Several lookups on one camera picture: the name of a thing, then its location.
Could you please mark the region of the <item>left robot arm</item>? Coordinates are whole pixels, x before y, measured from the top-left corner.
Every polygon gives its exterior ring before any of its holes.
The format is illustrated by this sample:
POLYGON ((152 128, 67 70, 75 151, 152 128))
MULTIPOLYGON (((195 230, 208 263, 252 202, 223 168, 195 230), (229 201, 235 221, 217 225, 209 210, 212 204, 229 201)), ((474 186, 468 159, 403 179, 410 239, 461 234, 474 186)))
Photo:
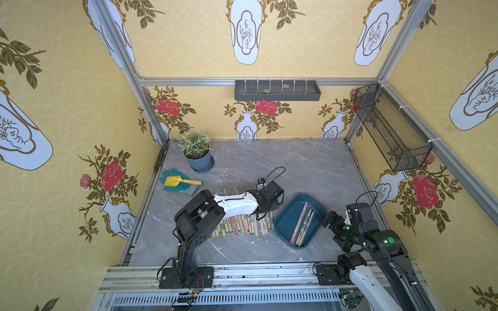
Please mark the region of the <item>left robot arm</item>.
POLYGON ((242 194, 219 196, 202 190, 176 213, 172 233, 179 245, 172 265, 181 282, 198 275, 198 248, 207 241, 225 219, 239 215, 255 215, 258 220, 277 210, 285 191, 274 181, 260 189, 242 194))

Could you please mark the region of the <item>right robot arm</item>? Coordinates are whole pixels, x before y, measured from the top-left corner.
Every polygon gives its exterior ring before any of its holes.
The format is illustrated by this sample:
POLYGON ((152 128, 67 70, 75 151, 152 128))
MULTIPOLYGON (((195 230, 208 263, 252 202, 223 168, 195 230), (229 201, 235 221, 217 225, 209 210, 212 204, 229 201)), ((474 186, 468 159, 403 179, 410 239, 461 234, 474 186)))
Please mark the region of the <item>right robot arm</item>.
POLYGON ((347 214, 348 220, 331 211, 320 220, 344 254, 338 256, 337 264, 316 266, 319 284, 354 285, 374 310, 434 310, 399 236, 391 229, 382 230, 369 207, 349 206, 347 214), (361 256, 363 251, 384 273, 393 295, 373 275, 361 256))

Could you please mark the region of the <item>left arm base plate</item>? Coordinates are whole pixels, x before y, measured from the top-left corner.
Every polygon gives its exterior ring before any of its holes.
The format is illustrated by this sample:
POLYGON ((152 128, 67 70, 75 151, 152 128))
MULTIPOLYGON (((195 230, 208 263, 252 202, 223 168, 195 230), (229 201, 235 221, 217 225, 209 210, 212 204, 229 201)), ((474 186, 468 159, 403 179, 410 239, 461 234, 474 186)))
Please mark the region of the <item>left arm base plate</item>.
POLYGON ((211 288, 214 280, 214 267, 200 266, 189 273, 180 273, 177 267, 163 267, 156 277, 159 289, 211 288))

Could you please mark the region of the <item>red striped chopsticks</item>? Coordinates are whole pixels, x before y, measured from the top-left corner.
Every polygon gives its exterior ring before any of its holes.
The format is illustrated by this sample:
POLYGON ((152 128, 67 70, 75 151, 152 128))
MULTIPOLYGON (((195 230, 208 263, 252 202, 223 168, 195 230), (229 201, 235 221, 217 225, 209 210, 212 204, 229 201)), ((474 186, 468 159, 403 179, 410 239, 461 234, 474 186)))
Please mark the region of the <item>red striped chopsticks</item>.
POLYGON ((232 223, 232 229, 233 229, 233 232, 234 232, 235 236, 237 236, 239 231, 238 231, 238 229, 237 229, 237 222, 236 222, 236 219, 235 219, 235 217, 233 216, 233 217, 231 217, 231 218, 230 218, 230 220, 231 220, 231 223, 232 223))

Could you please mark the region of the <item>green tip chopsticks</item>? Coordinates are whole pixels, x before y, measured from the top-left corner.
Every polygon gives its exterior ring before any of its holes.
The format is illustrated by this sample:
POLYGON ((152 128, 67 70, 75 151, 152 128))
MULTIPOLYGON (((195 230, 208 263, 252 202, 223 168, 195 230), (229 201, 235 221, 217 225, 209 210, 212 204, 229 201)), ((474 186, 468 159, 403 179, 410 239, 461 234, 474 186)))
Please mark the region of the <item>green tip chopsticks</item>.
POLYGON ((255 234, 256 237, 259 237, 258 216, 257 215, 253 215, 253 216, 254 216, 254 220, 253 220, 254 234, 255 234))

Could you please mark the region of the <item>teal plastic storage box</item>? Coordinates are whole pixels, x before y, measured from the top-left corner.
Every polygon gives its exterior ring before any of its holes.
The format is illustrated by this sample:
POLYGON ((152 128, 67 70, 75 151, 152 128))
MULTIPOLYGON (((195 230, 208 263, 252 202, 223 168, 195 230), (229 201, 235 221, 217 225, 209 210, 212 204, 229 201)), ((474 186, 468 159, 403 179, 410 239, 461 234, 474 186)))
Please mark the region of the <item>teal plastic storage box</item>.
POLYGON ((274 221, 274 229, 288 246, 293 249, 306 248, 321 228, 320 220, 327 210, 312 196, 297 194, 274 221))

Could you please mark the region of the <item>green label chopsticks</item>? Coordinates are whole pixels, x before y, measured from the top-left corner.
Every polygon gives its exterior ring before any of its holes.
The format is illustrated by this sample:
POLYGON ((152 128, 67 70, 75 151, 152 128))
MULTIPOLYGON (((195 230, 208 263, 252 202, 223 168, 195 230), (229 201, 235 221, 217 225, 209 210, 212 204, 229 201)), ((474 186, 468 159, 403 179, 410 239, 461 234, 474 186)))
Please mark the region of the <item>green label chopsticks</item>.
POLYGON ((246 226, 249 235, 253 234, 252 220, 250 215, 246 215, 246 226))

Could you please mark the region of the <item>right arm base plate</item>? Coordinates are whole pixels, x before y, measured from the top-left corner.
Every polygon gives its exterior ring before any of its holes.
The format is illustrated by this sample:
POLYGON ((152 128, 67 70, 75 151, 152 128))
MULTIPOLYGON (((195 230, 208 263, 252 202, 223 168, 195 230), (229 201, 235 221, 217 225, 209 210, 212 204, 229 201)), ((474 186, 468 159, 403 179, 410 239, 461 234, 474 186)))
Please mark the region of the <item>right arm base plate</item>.
POLYGON ((320 286, 349 285, 348 271, 342 264, 315 263, 312 267, 320 286))

